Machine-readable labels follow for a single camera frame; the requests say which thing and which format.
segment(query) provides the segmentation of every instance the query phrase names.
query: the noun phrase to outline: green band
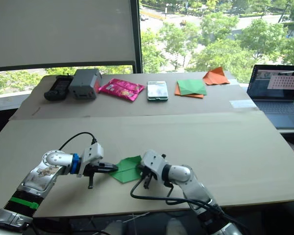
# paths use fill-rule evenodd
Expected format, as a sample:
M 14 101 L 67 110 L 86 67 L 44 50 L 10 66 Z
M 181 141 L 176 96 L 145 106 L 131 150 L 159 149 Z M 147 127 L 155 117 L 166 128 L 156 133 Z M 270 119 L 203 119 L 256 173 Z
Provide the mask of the green band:
M 23 199 L 20 199 L 17 197 L 11 197 L 10 201 L 23 204 L 31 209 L 37 209 L 39 207 L 38 203 L 36 203 L 36 202 L 28 202 L 26 200 L 23 200 Z

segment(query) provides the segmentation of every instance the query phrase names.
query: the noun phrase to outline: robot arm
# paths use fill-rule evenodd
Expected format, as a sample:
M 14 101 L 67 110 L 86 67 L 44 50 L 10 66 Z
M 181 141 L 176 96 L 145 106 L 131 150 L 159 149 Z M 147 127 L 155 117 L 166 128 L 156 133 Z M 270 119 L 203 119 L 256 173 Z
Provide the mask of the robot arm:
M 107 173 L 118 169 L 116 165 L 100 162 L 102 156 L 103 149 L 97 142 L 85 148 L 81 157 L 60 150 L 45 153 L 38 166 L 22 180 L 5 207 L 0 209 L 0 228 L 17 232 L 25 230 L 58 175 L 89 176 L 88 188 L 93 188 L 95 172 Z
M 142 159 L 143 177 L 146 176 L 144 187 L 148 188 L 152 177 L 167 187 L 172 188 L 171 184 L 178 185 L 186 199 L 204 202 L 219 212 L 219 214 L 213 213 L 211 210 L 189 203 L 208 234 L 241 235 L 235 224 L 220 216 L 224 214 L 223 211 L 207 188 L 198 182 L 192 168 L 187 165 L 170 165 L 164 157 L 165 155 L 159 155 L 153 150 L 144 154 Z

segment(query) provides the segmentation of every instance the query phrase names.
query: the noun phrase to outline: orange paper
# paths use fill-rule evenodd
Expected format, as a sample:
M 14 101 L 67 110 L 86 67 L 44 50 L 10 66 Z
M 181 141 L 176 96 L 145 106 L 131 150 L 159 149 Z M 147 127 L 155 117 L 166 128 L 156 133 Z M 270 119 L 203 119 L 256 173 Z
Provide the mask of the orange paper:
M 203 80 L 207 85 L 230 83 L 229 80 L 227 80 L 227 78 L 225 77 L 222 67 L 218 67 L 207 72 L 206 75 L 203 77 Z
M 175 86 L 174 94 L 179 95 L 179 96 L 187 96 L 187 97 L 194 97 L 194 98 L 204 98 L 203 94 L 185 94 L 185 95 L 181 95 L 180 88 L 179 88 L 178 84 L 176 84 L 176 86 Z

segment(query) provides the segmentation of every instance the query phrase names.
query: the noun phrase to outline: laptop screen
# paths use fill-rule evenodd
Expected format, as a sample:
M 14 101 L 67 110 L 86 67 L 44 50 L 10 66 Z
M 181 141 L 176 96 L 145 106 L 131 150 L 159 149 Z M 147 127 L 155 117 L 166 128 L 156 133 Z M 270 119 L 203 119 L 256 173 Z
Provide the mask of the laptop screen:
M 255 65 L 247 93 L 253 100 L 294 101 L 294 66 Z

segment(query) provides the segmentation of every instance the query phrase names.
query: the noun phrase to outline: phone screen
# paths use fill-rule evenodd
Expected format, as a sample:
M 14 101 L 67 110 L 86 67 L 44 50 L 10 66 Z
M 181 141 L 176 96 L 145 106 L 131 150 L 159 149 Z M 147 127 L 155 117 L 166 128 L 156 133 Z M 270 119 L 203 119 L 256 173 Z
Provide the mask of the phone screen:
M 165 81 L 150 81 L 147 83 L 147 95 L 149 100 L 167 100 L 168 89 Z

